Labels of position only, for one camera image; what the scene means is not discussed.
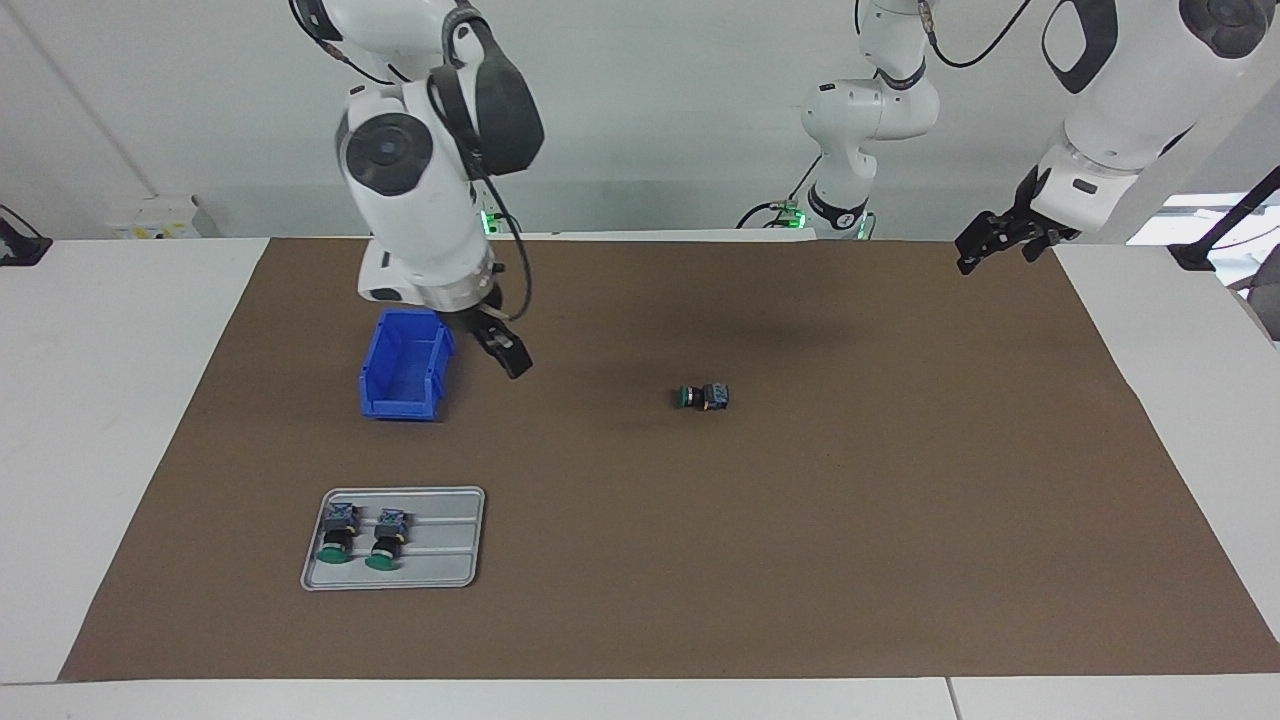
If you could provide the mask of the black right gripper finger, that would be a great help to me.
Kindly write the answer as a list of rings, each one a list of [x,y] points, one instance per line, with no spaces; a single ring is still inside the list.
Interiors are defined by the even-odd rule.
[[[518,379],[532,368],[532,356],[526,343],[497,316],[483,315],[477,329],[477,342],[512,380]]]

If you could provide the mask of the blue plastic bin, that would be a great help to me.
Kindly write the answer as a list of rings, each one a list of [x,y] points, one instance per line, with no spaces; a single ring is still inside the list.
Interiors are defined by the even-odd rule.
[[[362,415],[376,420],[435,421],[453,356],[453,334],[435,313],[384,310],[358,375]]]

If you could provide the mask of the grey metal tray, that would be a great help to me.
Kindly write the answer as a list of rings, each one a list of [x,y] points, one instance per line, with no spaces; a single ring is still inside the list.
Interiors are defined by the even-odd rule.
[[[300,584],[310,592],[465,588],[477,574],[485,501],[484,491],[476,486],[332,489],[317,510]],[[349,502],[360,509],[360,533],[352,557],[340,565],[314,557],[320,546],[320,518],[332,502]],[[375,571],[364,564],[383,509],[402,509],[411,516],[401,568],[394,571]]]

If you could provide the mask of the grey chair back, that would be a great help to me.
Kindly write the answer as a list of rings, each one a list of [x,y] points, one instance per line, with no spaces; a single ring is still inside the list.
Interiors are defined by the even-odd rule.
[[[1280,346],[1280,274],[1263,273],[1260,268],[1253,275],[1228,284],[1252,322]]]

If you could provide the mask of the brown table mat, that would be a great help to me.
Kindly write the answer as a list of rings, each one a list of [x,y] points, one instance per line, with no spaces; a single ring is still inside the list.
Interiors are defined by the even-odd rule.
[[[463,342],[415,424],[362,251],[268,245],[64,682],[1280,673],[1052,254],[536,242],[532,369]],[[484,491],[470,585],[301,587],[325,493],[420,486]]]

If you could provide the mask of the black table clamp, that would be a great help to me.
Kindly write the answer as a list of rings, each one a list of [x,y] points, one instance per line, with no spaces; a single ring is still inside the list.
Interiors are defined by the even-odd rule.
[[[0,202],[0,266],[35,266],[52,245],[52,238]]]

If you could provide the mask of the white wall socket box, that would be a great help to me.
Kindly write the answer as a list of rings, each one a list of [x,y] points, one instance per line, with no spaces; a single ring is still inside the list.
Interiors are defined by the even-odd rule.
[[[198,240],[221,237],[215,220],[193,195],[159,195],[108,209],[105,227],[120,240]]]

